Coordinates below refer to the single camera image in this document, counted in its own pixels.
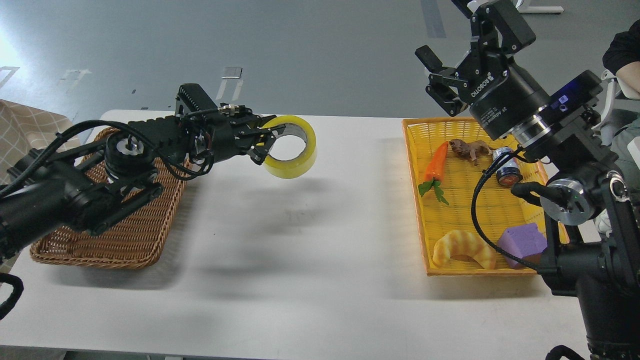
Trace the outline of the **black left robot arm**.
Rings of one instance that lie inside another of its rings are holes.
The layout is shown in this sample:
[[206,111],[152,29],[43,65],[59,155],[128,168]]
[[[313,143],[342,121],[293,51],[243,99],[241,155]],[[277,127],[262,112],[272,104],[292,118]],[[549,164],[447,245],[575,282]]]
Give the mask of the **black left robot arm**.
[[180,85],[175,101],[170,116],[75,124],[18,160],[1,187],[1,260],[62,226],[103,234],[163,193],[156,161],[183,182],[236,156],[260,166],[291,129],[274,115],[216,104],[196,83]]

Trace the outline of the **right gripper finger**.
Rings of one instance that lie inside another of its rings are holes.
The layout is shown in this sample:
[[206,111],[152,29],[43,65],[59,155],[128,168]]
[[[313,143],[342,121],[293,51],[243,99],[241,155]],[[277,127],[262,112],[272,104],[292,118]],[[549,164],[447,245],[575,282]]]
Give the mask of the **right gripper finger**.
[[530,46],[537,36],[510,0],[453,0],[470,20],[470,50],[460,62],[480,63],[491,55],[515,63],[514,54]]
[[416,48],[416,57],[428,71],[428,84],[425,92],[436,104],[441,107],[448,116],[454,117],[468,109],[469,105],[464,102],[460,94],[456,92],[463,85],[467,85],[466,80],[457,77],[457,71],[453,67],[444,66],[441,59],[432,51],[428,45]]

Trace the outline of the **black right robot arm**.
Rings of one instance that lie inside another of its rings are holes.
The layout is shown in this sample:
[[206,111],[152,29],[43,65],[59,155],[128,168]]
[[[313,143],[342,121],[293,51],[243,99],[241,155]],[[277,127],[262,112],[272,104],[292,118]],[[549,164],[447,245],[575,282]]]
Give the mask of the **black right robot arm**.
[[547,248],[535,270],[554,296],[578,298],[592,360],[639,358],[639,214],[615,161],[592,131],[601,80],[585,70],[549,95],[514,60],[536,36],[509,0],[473,6],[456,0],[470,21],[470,50],[446,67],[427,46],[415,51],[429,71],[426,92],[450,116],[469,109],[491,139],[511,135],[513,155],[548,158],[545,185],[515,184],[511,193],[542,207]]

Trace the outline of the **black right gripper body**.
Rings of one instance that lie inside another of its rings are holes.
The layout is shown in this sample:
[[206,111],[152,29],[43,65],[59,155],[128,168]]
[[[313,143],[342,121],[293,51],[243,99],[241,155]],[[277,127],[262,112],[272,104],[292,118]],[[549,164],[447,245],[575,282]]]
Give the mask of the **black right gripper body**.
[[531,118],[550,103],[550,95],[514,57],[494,52],[471,51],[458,64],[457,73],[466,85],[460,100],[488,136],[495,140]]

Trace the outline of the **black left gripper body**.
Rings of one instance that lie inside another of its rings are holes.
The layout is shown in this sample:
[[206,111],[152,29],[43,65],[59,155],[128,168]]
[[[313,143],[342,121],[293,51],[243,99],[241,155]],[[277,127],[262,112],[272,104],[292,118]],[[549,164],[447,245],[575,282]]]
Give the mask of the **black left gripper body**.
[[246,155],[259,142],[261,117],[246,113],[226,116],[210,112],[201,116],[210,141],[204,160],[212,163],[226,161],[231,157]]

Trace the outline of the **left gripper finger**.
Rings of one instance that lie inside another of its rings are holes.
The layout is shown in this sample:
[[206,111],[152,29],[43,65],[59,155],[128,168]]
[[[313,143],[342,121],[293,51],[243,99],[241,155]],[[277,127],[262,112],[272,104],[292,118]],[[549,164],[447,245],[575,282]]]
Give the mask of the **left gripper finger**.
[[277,115],[246,115],[245,124],[247,129],[245,130],[246,138],[260,137],[270,133],[274,137],[284,136],[286,125],[283,123],[277,123]]
[[256,142],[254,142],[247,151],[247,155],[249,155],[251,161],[257,166],[261,166],[268,157],[276,139],[275,135],[262,135],[256,139]]

